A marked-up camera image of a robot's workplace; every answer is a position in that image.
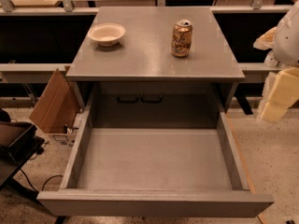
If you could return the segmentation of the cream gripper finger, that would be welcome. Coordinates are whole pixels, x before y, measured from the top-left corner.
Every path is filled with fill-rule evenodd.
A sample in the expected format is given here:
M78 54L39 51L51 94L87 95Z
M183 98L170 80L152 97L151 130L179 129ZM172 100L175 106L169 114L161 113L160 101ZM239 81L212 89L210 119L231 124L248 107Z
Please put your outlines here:
M266 33L258 37L254 43L253 47L260 50L267 50L274 47L274 36L277 28L273 27L268 30Z
M259 123L276 123L299 100L299 68L291 67L270 72L263 86L263 98L259 103Z

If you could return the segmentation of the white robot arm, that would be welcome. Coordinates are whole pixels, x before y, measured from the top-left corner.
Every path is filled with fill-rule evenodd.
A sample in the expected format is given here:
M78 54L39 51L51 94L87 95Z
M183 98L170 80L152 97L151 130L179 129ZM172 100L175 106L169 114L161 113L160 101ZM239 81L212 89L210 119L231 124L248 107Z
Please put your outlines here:
M271 49L264 60L267 66L285 66L277 74L270 72L264 83L257 120L266 127L279 121L299 100L299 1L276 27L257 38L253 47Z

